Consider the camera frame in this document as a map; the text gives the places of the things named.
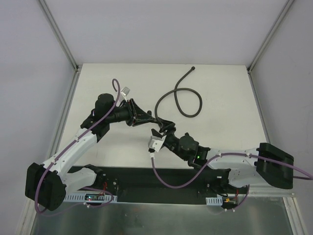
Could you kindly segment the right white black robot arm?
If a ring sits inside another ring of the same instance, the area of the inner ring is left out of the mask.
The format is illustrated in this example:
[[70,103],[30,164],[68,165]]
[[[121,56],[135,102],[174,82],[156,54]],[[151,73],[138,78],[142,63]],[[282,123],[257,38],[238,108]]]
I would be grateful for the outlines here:
[[158,152],[165,147],[194,169],[225,171],[227,177],[220,180],[225,193],[261,183],[280,189],[293,187],[293,156],[270,143],[262,142],[248,150],[219,150],[200,146],[188,133],[177,138],[171,121],[154,118],[153,122],[160,130],[152,130],[148,144],[151,150]]

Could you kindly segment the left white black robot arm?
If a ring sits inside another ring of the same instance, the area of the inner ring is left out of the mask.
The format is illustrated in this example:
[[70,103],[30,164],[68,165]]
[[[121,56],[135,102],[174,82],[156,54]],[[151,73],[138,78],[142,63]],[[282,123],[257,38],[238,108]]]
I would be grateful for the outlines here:
[[65,197],[84,187],[105,189],[104,172],[93,165],[86,165],[70,173],[73,165],[109,131],[110,124],[125,122],[128,126],[155,123],[151,112],[140,109],[133,99],[116,104],[111,94],[101,94],[94,109],[83,121],[70,143],[42,164],[31,164],[26,173],[25,195],[35,204],[54,211]]

